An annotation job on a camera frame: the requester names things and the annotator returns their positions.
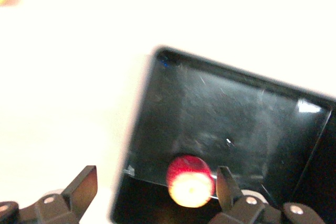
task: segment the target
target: screw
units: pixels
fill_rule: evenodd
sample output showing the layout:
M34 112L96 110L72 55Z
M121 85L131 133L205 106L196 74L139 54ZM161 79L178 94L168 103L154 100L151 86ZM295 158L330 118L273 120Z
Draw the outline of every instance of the screw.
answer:
M43 202L44 204L48 204L48 203L51 203L55 200L54 196L51 196L51 197L48 197L46 198Z
M290 210L294 213L294 214L297 214L297 215L303 215L303 210L298 207L298 206L295 206L295 205L292 205L290 206Z
M0 212L4 212L8 209L8 205L0 206Z
M258 203L258 201L253 197L247 197L246 202L249 203L250 205L256 205Z

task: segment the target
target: apple flesh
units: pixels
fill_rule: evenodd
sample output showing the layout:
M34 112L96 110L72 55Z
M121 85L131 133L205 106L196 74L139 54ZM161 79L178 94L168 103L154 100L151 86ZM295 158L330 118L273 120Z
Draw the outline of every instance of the apple flesh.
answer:
M168 167L166 182L171 198L183 207L201 207L215 191L209 166L192 155L173 160Z

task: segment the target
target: black tray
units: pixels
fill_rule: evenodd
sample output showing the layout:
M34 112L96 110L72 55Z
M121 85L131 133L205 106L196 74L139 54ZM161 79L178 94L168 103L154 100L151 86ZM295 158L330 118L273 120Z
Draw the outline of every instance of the black tray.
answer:
M275 207L299 199L334 108L334 101L320 95L161 48L153 59L111 218L117 223L207 223L219 208L216 195L204 207L208 214L199 210L199 218L167 195L167 167L181 154L202 158L214 178L217 166L228 166L241 189L260 192ZM141 194L142 210L125 211L124 206L135 207L139 200L134 191ZM176 209L190 218L181 218ZM161 215L170 220L160 221Z

